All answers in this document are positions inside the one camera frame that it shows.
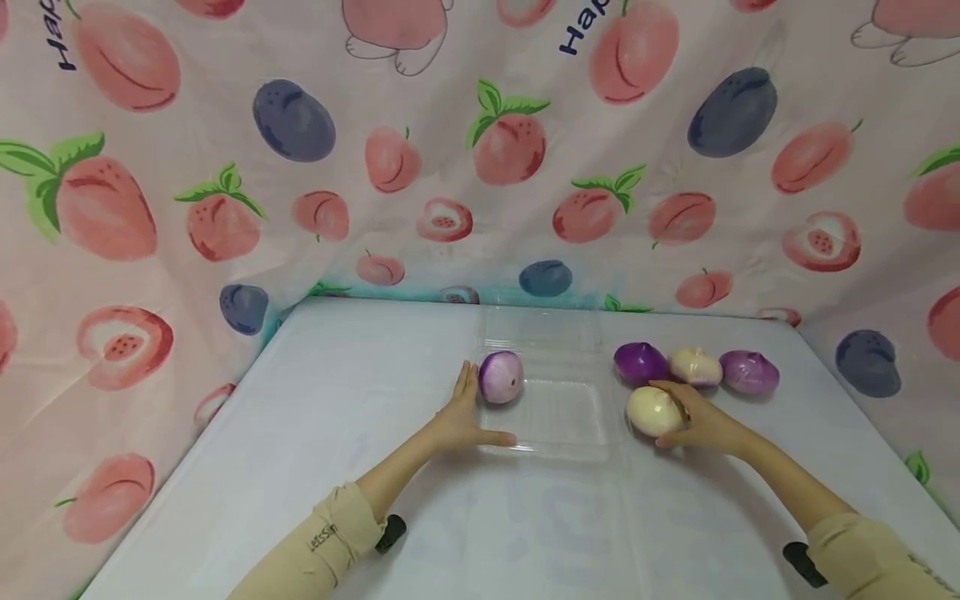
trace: purple onion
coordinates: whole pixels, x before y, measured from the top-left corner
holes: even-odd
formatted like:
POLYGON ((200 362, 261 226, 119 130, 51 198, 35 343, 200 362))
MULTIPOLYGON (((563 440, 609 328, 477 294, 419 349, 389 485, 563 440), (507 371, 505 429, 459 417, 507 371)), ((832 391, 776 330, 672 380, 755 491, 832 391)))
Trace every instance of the purple onion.
POLYGON ((480 364, 480 394, 490 404, 506 404, 523 389, 523 363, 509 350, 488 354, 480 364))
POLYGON ((731 350, 720 357, 723 381, 744 396, 765 396, 780 384, 780 371, 759 352, 731 350))
POLYGON ((670 374, 666 358, 646 342, 624 344, 613 353, 616 372, 628 384, 641 388, 651 380, 666 379, 670 374))

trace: white table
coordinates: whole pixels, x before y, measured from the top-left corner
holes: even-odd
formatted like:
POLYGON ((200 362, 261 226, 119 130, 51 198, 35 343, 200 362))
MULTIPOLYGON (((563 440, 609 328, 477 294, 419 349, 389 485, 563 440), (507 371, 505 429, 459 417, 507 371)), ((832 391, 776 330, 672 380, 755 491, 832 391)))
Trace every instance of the white table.
MULTIPOLYGON (((445 402, 477 346, 478 306, 313 299, 299 306, 157 494, 84 600, 217 600, 330 488, 445 402)), ((803 339, 765 321, 604 313, 634 340, 780 366, 766 403, 714 401, 960 587, 960 532, 803 339)), ((615 387, 611 374, 611 389, 615 387)), ((358 565, 340 600, 834 598, 781 557, 803 534, 736 461, 618 435, 605 463, 471 453, 428 465, 395 505, 404 540, 358 565)))

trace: hand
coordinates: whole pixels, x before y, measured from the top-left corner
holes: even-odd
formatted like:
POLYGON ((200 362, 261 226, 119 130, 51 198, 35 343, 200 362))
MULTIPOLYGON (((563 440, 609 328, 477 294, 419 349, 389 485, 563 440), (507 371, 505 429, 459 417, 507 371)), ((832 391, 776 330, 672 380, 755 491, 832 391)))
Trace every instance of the hand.
POLYGON ((489 431, 477 426, 474 410, 477 397, 477 366, 464 361, 453 395, 446 406, 423 427, 439 451, 460 450, 475 445, 511 446, 516 436, 504 431, 489 431))
POLYGON ((651 381, 650 385, 680 402, 690 421, 686 429, 657 438, 658 447, 695 445, 739 457, 759 438, 752 429, 717 408, 691 386, 672 381, 651 381))

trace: left hand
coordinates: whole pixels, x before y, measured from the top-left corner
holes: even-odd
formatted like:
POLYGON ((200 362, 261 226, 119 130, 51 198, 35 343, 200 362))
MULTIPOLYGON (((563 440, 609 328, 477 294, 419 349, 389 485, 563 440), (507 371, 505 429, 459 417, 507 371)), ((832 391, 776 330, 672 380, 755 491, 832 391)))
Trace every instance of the left hand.
POLYGON ((516 436, 505 431, 490 431, 477 426, 474 410, 477 396, 476 365, 464 361, 453 387, 450 401, 422 430, 439 451, 460 450, 475 445, 512 446, 516 436))

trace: sleeve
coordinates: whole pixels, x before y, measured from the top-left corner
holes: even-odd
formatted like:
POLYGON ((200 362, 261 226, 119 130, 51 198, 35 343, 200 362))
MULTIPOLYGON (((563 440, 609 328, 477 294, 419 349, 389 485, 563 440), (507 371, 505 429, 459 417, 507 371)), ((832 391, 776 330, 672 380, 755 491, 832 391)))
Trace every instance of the sleeve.
POLYGON ((323 600, 376 546, 384 527, 356 484, 336 488, 260 559, 228 600, 323 600))
POLYGON ((807 538, 810 560, 848 600, 960 600, 883 523, 860 515, 832 516, 807 538))

